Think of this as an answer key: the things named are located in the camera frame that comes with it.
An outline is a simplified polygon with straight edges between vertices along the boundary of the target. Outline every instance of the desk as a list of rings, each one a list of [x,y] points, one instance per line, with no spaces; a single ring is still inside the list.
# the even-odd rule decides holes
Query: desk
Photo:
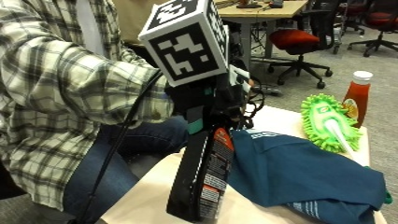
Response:
[[[288,110],[266,106],[255,117],[256,129],[305,137],[301,115]],[[368,129],[364,134],[359,159],[364,165],[371,164],[371,145]],[[166,206],[175,176],[180,166],[183,152],[170,155],[143,177],[135,188],[127,192],[120,201],[103,215],[108,224],[186,224],[183,219],[167,214]],[[388,224],[383,214],[375,213],[376,223]],[[223,207],[219,214],[219,224],[309,224],[321,223],[286,206],[266,208],[254,204],[238,191],[228,186]]]
[[[304,6],[307,6],[308,1],[286,1],[284,8],[272,8],[263,10],[263,8],[238,8],[238,6],[230,6],[219,10],[219,15],[227,21],[242,23],[242,43],[244,47],[244,62],[251,69],[251,56],[252,56],[252,36],[251,29],[252,23],[268,22],[267,28],[267,45],[266,45],[266,58],[272,58],[274,56],[274,43],[270,39],[271,33],[276,28],[276,20],[292,18]]]

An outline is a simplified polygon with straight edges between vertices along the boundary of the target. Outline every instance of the bottle cap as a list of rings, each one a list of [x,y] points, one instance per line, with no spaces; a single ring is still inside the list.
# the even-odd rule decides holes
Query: bottle cap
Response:
[[[367,71],[356,71],[353,73],[353,82],[360,85],[371,84],[371,79],[373,77],[373,73]]]

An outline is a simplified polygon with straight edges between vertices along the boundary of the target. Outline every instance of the red office chair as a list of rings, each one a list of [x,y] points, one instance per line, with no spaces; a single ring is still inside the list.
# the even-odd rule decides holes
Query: red office chair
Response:
[[[301,70],[305,70],[320,80],[317,88],[325,88],[327,84],[323,81],[323,77],[313,71],[313,68],[327,69],[327,77],[331,77],[333,72],[328,66],[304,62],[304,54],[333,47],[333,23],[340,2],[340,0],[315,0],[312,10],[301,12],[303,17],[311,17],[313,34],[309,34],[303,30],[303,24],[297,24],[300,30],[279,30],[271,34],[271,40],[279,49],[287,50],[291,55],[300,55],[299,61],[271,63],[271,73],[274,73],[276,66],[291,66],[291,68],[279,76],[279,85],[286,84],[286,76],[295,70],[297,76],[300,76]],[[332,39],[331,43],[328,43],[327,36]]]
[[[355,31],[360,31],[360,35],[365,34],[365,29],[360,26],[364,14],[369,11],[372,0],[349,0],[347,5],[339,7],[339,12],[344,15],[345,30],[351,27]]]
[[[367,45],[364,57],[371,56],[371,50],[377,51],[381,46],[398,51],[398,43],[384,40],[384,33],[398,33],[398,0],[375,0],[371,10],[363,19],[364,24],[381,32],[376,40],[353,42],[349,44],[349,49],[353,45]]]

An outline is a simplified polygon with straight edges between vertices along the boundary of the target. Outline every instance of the white table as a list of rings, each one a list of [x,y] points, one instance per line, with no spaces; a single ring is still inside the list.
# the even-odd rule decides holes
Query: white table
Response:
[[[266,106],[255,118],[256,129],[286,133],[305,138],[301,115],[288,110]],[[363,165],[371,165],[371,145],[368,129],[361,128],[361,150],[357,158]],[[180,166],[183,152],[168,156],[143,177],[135,188],[128,191],[120,201],[103,215],[110,224],[183,224],[187,221],[167,214],[166,206],[175,176]],[[381,212],[375,213],[376,223],[387,224]],[[309,224],[320,223],[286,206],[266,208],[252,203],[228,186],[219,223],[222,224]]]

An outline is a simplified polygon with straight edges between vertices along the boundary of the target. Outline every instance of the ketchup bottle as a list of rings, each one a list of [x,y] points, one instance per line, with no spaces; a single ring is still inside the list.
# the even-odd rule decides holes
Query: ketchup bottle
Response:
[[[369,105],[371,79],[373,73],[357,71],[353,73],[349,91],[344,100],[344,107],[348,108],[347,116],[357,120],[353,127],[360,128],[364,123]]]

